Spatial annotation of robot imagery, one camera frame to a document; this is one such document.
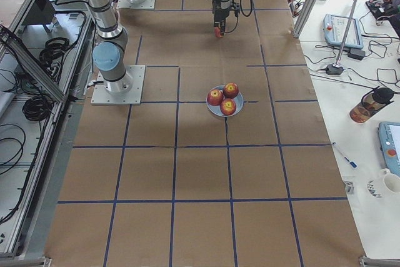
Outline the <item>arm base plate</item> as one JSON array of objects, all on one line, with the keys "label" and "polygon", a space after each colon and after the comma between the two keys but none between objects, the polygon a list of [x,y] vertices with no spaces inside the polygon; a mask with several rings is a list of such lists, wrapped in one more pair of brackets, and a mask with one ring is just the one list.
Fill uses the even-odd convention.
[{"label": "arm base plate", "polygon": [[91,104],[93,105],[140,105],[146,73],[145,65],[127,65],[125,76],[116,82],[106,81],[99,72],[94,85]]},{"label": "arm base plate", "polygon": [[155,0],[116,0],[112,6],[114,9],[153,10]]}]

